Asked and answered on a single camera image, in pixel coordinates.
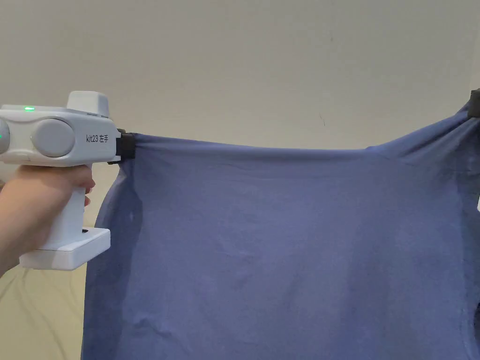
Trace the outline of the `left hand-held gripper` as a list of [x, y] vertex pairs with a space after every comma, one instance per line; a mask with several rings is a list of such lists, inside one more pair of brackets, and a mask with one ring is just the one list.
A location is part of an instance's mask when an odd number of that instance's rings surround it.
[[[106, 95], [70, 93], [65, 107], [3, 105], [0, 110], [0, 159], [11, 165], [47, 167], [118, 164], [135, 158], [135, 137], [110, 118]], [[44, 245], [20, 257], [37, 270], [74, 270], [111, 245], [111, 232], [83, 227], [84, 197], [76, 188], [55, 219]]]

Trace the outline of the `person's left hand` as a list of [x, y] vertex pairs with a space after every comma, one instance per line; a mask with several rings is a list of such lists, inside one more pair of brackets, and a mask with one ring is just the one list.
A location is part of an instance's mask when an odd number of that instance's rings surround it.
[[0, 274], [46, 242], [75, 188], [87, 195], [94, 186], [86, 165], [20, 166], [0, 193]]

